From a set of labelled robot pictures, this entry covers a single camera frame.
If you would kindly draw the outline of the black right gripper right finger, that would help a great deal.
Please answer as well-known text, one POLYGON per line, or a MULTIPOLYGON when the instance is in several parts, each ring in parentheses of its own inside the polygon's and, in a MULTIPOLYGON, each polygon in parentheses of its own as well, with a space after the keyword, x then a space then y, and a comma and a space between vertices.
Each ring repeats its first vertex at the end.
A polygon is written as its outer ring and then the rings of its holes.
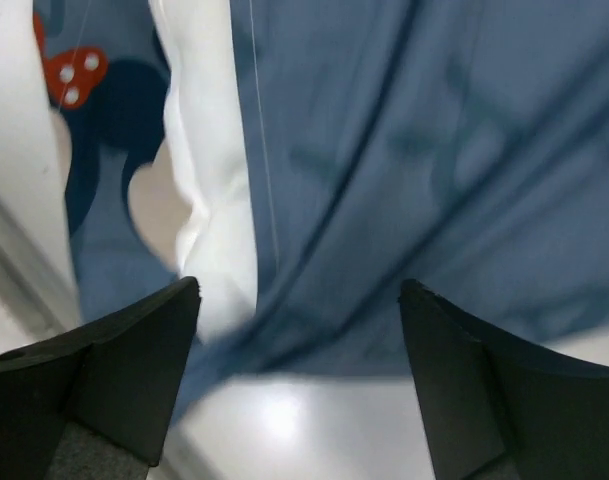
POLYGON ((405 346, 438 479, 609 479, 609 367, 406 280, 405 346))

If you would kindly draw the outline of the white pillow yellow underside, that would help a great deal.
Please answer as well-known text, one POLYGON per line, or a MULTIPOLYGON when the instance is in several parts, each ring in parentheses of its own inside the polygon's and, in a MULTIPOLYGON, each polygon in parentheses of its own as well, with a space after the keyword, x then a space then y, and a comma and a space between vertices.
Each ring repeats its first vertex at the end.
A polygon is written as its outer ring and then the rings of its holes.
POLYGON ((145 244, 200 284, 197 336, 211 342, 256 307, 257 253, 230 4, 150 4, 170 67, 165 138, 128 187, 145 244))

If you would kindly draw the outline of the blue printed pillowcase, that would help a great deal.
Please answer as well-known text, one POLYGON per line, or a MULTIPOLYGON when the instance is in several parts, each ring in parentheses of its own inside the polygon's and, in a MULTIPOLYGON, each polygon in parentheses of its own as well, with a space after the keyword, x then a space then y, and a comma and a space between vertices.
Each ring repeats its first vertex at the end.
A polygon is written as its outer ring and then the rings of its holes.
MULTIPOLYGON (((128 187, 165 138, 153 1, 37 1, 91 321, 184 277, 128 187)), ((192 345, 174 418, 237 375, 409 373, 416 279, 547 343, 609 324, 609 1, 227 1, 253 316, 192 345)))

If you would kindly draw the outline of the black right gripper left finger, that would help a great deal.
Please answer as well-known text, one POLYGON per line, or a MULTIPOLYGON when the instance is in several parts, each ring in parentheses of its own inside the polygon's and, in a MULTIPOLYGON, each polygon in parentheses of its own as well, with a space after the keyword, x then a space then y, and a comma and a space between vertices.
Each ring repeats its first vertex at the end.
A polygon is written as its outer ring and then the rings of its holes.
POLYGON ((0 479, 144 479, 159 464, 200 308, 193 277, 0 355, 0 479))

